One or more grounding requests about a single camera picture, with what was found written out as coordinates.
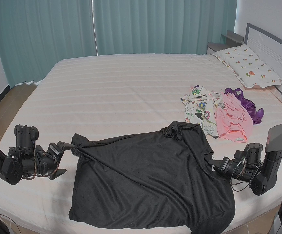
curtain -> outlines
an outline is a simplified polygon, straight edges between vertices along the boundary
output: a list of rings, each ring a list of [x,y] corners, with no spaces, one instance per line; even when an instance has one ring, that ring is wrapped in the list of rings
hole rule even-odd
[[[91,0],[0,0],[0,57],[11,87],[60,60],[94,56]]]
[[[93,0],[98,55],[205,54],[234,30],[237,0]]]

black fabric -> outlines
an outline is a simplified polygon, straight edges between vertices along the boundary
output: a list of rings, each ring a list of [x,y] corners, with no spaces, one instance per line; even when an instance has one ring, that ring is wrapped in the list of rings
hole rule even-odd
[[[188,226],[221,233],[235,214],[229,181],[212,172],[200,125],[173,122],[157,132],[89,141],[79,156],[71,220],[108,229]]]

baseboard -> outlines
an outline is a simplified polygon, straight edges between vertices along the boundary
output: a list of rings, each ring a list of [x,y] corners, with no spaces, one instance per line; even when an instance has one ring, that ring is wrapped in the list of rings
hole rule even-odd
[[[5,95],[9,92],[10,86],[8,85],[3,92],[0,93],[0,102],[5,97]]]

floral pillowcase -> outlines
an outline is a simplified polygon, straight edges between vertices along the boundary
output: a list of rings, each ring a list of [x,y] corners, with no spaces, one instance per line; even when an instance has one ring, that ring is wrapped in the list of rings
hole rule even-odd
[[[259,59],[246,44],[213,53],[233,72],[246,88],[265,88],[282,84],[282,78],[265,62]]]

tile floor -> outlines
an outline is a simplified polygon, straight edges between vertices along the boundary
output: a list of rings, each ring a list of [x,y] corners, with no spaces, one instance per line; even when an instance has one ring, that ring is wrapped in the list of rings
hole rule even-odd
[[[35,88],[35,84],[22,84],[16,86],[11,89],[0,102],[0,141],[11,121],[17,114],[18,110]],[[279,206],[236,229],[226,232],[226,234],[255,234],[258,232],[261,234],[267,234],[273,221],[274,215],[276,211],[278,211],[278,209]],[[5,220],[5,222],[11,226],[16,234],[20,234],[18,228],[14,223],[7,220]],[[38,234],[37,232],[28,230],[21,226],[19,226],[19,228],[22,234]]]

